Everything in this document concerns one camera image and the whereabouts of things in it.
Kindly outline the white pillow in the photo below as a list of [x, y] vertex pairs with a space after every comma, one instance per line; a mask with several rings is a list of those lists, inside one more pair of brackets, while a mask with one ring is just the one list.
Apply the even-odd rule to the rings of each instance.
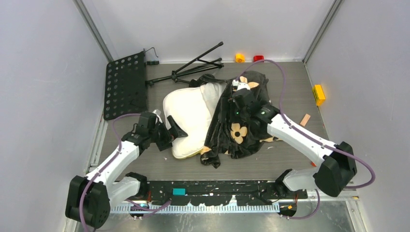
[[172, 116], [188, 134], [172, 142], [176, 159], [186, 159], [201, 152], [217, 103], [226, 88], [223, 83], [206, 83], [170, 92], [163, 99], [165, 117]]

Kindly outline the black floral pillowcase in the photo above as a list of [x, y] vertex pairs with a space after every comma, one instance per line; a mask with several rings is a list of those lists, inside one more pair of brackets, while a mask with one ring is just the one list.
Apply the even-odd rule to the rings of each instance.
[[250, 93], [235, 100], [239, 87], [232, 80], [215, 79], [204, 74], [199, 79], [202, 83], [226, 83], [210, 123], [200, 161], [203, 165], [220, 166], [219, 154], [228, 154], [232, 159], [242, 159], [258, 152], [265, 142], [277, 140], [269, 135], [260, 118], [255, 114], [262, 106], [270, 104], [267, 93], [268, 79], [260, 72], [246, 71], [239, 78], [248, 84]]

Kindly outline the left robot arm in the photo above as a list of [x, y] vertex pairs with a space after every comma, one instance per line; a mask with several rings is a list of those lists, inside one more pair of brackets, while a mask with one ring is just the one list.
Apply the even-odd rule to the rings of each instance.
[[177, 138], [188, 134], [178, 126], [172, 116], [165, 122], [157, 111], [137, 114], [138, 122], [130, 132], [118, 136], [118, 146], [97, 168], [84, 177], [75, 176], [69, 185], [65, 215], [82, 224], [84, 231], [101, 228], [112, 208], [134, 197], [143, 200], [149, 194], [147, 177], [130, 172], [116, 179], [133, 161], [155, 143], [159, 151], [172, 147]]

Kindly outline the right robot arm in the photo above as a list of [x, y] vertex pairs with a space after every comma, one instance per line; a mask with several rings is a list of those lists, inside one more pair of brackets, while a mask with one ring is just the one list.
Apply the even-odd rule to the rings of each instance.
[[311, 133], [282, 115], [278, 108], [256, 99], [250, 90], [236, 91], [232, 101], [235, 114], [249, 124], [250, 132], [260, 138], [277, 137], [315, 164], [313, 168], [284, 171], [275, 181], [278, 196], [286, 199], [298, 190], [318, 189], [337, 197], [356, 175], [355, 160], [342, 154], [352, 153], [348, 143], [337, 145]]

